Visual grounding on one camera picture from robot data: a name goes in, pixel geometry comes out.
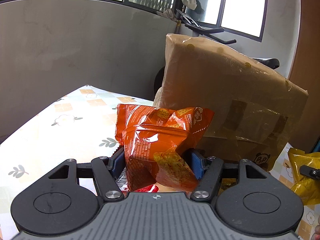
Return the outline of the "person right hand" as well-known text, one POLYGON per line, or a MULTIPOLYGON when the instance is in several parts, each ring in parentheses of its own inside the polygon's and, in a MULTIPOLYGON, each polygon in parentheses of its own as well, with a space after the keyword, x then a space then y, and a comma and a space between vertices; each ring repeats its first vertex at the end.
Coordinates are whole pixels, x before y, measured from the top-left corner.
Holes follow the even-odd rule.
POLYGON ((317 225, 315 227, 315 230, 313 232, 313 235, 310 238, 311 240, 320 240, 320 216, 317 220, 317 225))

